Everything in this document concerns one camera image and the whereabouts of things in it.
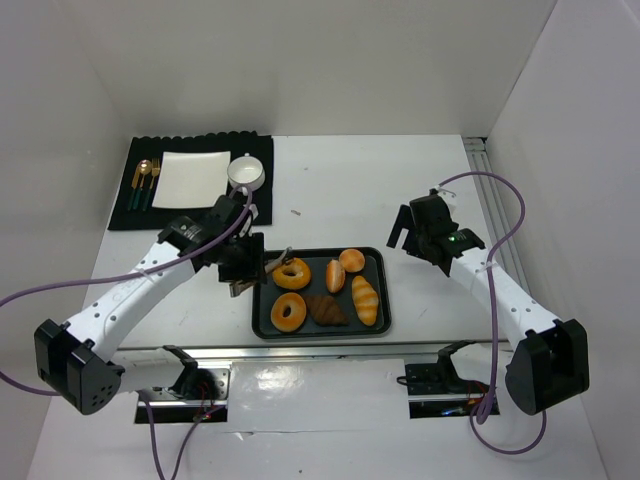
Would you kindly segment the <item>orange glazed donut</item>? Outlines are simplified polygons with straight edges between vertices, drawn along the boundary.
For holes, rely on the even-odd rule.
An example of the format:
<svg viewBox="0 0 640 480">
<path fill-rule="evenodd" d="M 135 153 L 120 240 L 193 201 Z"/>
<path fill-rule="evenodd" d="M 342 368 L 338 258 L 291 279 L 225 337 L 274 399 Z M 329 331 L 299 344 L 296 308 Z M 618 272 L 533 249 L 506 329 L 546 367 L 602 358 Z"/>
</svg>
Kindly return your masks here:
<svg viewBox="0 0 640 480">
<path fill-rule="evenodd" d="M 299 258 L 292 258 L 272 273 L 274 283 L 286 290 L 305 288 L 312 279 L 310 267 Z"/>
</svg>

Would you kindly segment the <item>split orange bun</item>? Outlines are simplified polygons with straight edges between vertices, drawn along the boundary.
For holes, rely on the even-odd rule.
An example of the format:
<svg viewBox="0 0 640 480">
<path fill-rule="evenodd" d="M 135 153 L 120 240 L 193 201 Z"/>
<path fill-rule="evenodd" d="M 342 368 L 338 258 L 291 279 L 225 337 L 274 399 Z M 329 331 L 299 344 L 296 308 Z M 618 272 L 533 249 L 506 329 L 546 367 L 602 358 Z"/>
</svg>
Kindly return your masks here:
<svg viewBox="0 0 640 480">
<path fill-rule="evenodd" d="M 326 268 L 326 287 L 331 294 L 338 293 L 343 287 L 346 280 L 346 271 L 342 264 L 332 259 Z"/>
</svg>

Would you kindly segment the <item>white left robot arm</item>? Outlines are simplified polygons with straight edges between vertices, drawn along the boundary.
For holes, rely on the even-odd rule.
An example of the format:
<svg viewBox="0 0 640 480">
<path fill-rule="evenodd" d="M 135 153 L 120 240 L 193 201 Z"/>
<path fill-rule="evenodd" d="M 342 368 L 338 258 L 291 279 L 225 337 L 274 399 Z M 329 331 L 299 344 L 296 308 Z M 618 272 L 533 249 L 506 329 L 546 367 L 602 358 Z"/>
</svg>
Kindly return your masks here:
<svg viewBox="0 0 640 480">
<path fill-rule="evenodd" d="M 165 390 L 179 399 L 196 396 L 213 377 L 183 349 L 164 345 L 121 354 L 131 331 L 173 290 L 200 270 L 218 268 L 233 297 L 266 281 L 291 258 L 284 250 L 266 261 L 264 236 L 251 230 L 254 209 L 222 195 L 198 220 L 180 216 L 158 235 L 124 279 L 62 324 L 43 322 L 34 333 L 39 377 L 81 414 L 101 410 L 118 393 Z"/>
</svg>

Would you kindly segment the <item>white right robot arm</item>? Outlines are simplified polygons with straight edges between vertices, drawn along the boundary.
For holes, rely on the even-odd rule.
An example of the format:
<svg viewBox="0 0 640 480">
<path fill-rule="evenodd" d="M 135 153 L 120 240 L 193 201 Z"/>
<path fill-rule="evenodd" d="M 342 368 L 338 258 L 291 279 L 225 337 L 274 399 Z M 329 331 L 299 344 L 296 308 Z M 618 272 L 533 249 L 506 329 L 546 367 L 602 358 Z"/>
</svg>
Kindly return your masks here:
<svg viewBox="0 0 640 480">
<path fill-rule="evenodd" d="M 496 296 L 498 329 L 514 355 L 506 366 L 506 389 L 515 405 L 537 414 L 586 391 L 590 385 L 588 339 L 575 319 L 560 320 L 489 259 L 484 242 L 451 219 L 435 191 L 399 208 L 387 241 L 394 248 L 402 230 L 402 249 L 428 261 L 464 287 L 486 309 Z"/>
</svg>

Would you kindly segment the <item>striped orange bread roll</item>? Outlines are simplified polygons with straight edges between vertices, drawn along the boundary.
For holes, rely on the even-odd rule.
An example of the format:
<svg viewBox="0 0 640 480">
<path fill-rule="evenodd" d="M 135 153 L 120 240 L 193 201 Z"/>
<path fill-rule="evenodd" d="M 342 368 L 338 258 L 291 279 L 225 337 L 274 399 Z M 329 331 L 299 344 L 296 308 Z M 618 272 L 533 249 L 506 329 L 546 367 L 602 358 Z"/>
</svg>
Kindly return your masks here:
<svg viewBox="0 0 640 480">
<path fill-rule="evenodd" d="M 359 320 L 368 327 L 377 320 L 379 296 L 373 286 L 363 277 L 355 276 L 352 280 L 352 300 Z"/>
</svg>

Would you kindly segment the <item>white square plate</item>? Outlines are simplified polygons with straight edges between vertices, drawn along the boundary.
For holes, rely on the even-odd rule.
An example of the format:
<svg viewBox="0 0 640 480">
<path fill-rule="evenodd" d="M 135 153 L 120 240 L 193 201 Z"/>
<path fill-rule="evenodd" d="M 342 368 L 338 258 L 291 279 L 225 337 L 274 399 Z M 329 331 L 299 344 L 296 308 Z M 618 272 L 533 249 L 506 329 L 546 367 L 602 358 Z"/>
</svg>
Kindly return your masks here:
<svg viewBox="0 0 640 480">
<path fill-rule="evenodd" d="M 227 191 L 231 153 L 165 152 L 152 207 L 196 209 L 212 207 Z"/>
</svg>

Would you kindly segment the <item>black baking tray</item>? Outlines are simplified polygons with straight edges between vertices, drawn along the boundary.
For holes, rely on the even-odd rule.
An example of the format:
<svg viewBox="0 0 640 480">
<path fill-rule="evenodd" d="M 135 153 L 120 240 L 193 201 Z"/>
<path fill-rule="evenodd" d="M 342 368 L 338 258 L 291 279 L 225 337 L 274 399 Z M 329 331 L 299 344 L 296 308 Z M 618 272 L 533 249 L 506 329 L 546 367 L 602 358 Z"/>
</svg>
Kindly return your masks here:
<svg viewBox="0 0 640 480">
<path fill-rule="evenodd" d="M 368 326 L 357 315 L 352 295 L 352 280 L 355 275 L 346 275 L 345 284 L 336 293 L 327 289 L 325 273 L 329 262 L 336 260 L 340 248 L 299 249 L 291 252 L 293 258 L 302 260 L 311 271 L 311 281 L 296 293 L 304 300 L 307 314 L 297 330 L 283 332 L 271 320 L 271 311 L 277 299 L 288 291 L 278 286 L 272 277 L 265 284 L 253 289 L 252 329 L 264 340 L 339 338 L 355 336 L 377 336 L 386 333 L 392 323 L 384 261 L 381 253 L 373 247 L 359 249 L 365 265 L 358 274 L 364 278 L 378 295 L 379 303 L 375 322 Z"/>
</svg>

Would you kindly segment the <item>round orange bun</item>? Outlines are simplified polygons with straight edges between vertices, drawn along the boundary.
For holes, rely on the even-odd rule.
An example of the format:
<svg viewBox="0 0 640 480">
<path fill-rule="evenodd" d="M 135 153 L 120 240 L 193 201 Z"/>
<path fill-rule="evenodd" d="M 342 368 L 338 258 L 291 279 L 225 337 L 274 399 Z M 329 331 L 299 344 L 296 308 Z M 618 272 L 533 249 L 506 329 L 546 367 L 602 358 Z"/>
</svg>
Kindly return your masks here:
<svg viewBox="0 0 640 480">
<path fill-rule="evenodd" d="M 348 273 L 360 272 L 366 264 L 364 254 L 360 250 L 353 248 L 343 250 L 338 260 L 342 268 Z"/>
</svg>

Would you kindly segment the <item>dark chocolate croissant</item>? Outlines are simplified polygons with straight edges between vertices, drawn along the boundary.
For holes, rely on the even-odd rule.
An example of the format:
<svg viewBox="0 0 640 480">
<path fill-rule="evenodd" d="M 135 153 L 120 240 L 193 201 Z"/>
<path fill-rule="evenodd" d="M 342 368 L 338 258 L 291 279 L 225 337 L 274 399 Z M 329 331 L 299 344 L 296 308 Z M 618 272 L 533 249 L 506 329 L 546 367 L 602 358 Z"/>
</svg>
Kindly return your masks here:
<svg viewBox="0 0 640 480">
<path fill-rule="evenodd" d="M 307 311 L 321 327 L 347 326 L 349 319 L 334 297 L 329 295 L 304 295 Z"/>
</svg>

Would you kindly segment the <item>black placemat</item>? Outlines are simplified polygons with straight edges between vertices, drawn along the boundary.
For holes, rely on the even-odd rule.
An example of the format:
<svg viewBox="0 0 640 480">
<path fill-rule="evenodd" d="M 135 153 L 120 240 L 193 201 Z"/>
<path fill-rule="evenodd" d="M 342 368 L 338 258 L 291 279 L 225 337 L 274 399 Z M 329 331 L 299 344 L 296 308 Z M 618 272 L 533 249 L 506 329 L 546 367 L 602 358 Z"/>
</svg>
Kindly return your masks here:
<svg viewBox="0 0 640 480">
<path fill-rule="evenodd" d="M 127 210 L 132 190 L 132 180 L 136 167 L 142 160 L 160 158 L 165 152 L 177 153 L 231 153 L 233 159 L 245 154 L 259 159 L 266 170 L 264 185 L 253 194 L 253 203 L 258 209 L 256 226 L 269 226 L 273 220 L 274 142 L 269 135 L 255 131 L 231 131 L 208 133 L 195 137 L 135 137 L 131 140 L 129 152 L 119 191 L 108 224 L 110 231 L 161 230 L 176 217 L 186 215 L 194 220 L 203 215 L 204 208 L 196 209 L 156 209 L 152 207 L 153 195 L 146 211 L 142 210 L 146 190 L 150 180 L 146 180 L 140 196 L 138 208 Z"/>
</svg>

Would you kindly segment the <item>aluminium rail right side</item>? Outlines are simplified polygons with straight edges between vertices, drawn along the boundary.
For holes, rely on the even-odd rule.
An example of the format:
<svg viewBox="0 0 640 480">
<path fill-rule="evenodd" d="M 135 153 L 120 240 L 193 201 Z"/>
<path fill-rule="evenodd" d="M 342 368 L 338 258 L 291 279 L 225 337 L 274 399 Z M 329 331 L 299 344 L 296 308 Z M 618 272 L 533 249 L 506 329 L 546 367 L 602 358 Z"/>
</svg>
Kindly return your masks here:
<svg viewBox="0 0 640 480">
<path fill-rule="evenodd" d="M 473 171 L 493 172 L 486 150 L 486 141 L 482 137 L 463 137 L 463 146 Z M 493 177 L 474 176 L 484 218 L 488 225 L 491 243 L 494 244 L 511 230 L 503 202 L 515 200 L 511 190 Z M 495 254 L 496 261 L 527 292 L 529 285 L 516 248 L 514 238 L 508 239 Z"/>
</svg>

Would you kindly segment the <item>aluminium rail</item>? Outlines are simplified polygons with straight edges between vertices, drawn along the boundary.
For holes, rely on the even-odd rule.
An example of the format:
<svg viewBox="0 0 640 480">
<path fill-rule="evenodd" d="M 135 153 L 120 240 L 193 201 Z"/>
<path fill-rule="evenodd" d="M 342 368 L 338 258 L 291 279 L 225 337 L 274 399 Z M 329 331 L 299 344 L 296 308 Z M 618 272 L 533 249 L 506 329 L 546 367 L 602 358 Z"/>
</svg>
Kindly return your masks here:
<svg viewBox="0 0 640 480">
<path fill-rule="evenodd" d="M 493 172 L 486 150 L 486 141 L 482 137 L 463 137 L 463 146 L 473 171 Z M 494 244 L 511 230 L 503 202 L 515 200 L 511 190 L 493 177 L 474 176 L 484 218 L 488 225 L 491 243 Z M 529 285 L 516 248 L 514 238 L 508 239 L 495 254 L 496 261 L 527 292 Z"/>
<path fill-rule="evenodd" d="M 453 342 L 410 342 L 410 343 L 347 343 L 347 344 L 310 344 L 276 345 L 258 347 L 215 347 L 187 348 L 182 351 L 199 361 L 287 361 L 318 360 L 334 358 L 408 358 L 436 355 L 437 352 Z"/>
</svg>

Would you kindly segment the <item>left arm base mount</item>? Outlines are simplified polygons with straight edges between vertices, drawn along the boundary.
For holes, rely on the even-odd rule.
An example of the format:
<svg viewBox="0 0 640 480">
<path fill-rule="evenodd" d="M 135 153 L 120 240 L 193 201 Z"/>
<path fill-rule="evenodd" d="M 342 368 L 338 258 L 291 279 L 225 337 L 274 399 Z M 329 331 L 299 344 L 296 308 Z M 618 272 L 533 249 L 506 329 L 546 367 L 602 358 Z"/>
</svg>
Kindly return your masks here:
<svg viewBox="0 0 640 480">
<path fill-rule="evenodd" d="M 178 361 L 178 375 L 168 386 L 153 386 L 144 391 L 151 414 L 139 398 L 134 423 L 148 424 L 150 419 L 157 424 L 226 423 L 230 368 L 205 368 L 175 346 L 164 346 L 161 351 L 168 353 L 170 360 Z"/>
</svg>

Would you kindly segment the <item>aluminium rail front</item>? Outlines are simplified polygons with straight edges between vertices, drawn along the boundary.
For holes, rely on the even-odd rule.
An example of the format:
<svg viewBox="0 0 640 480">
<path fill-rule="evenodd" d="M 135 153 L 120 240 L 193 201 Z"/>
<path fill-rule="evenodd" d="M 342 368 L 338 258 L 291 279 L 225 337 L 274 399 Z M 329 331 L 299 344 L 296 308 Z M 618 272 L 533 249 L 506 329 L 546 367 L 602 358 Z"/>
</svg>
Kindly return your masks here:
<svg viewBox="0 0 640 480">
<path fill-rule="evenodd" d="M 318 360 L 334 358 L 408 358 L 436 355 L 437 352 L 453 342 L 410 342 L 410 343 L 347 343 L 347 344 L 310 344 L 276 345 L 258 347 L 215 347 L 187 348 L 182 351 L 199 361 L 287 361 Z"/>
</svg>

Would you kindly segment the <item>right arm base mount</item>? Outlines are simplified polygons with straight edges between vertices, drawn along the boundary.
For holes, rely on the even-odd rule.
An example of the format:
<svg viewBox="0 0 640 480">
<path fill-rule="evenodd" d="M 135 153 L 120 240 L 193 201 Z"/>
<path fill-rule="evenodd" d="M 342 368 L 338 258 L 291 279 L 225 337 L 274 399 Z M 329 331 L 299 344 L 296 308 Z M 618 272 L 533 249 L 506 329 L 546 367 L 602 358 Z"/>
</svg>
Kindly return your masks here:
<svg viewBox="0 0 640 480">
<path fill-rule="evenodd" d="M 477 380 L 463 380 L 452 362 L 452 355 L 475 342 L 459 341 L 437 353 L 436 361 L 405 365 L 396 382 L 405 387 L 411 419 L 468 417 L 488 393 L 489 386 Z"/>
</svg>

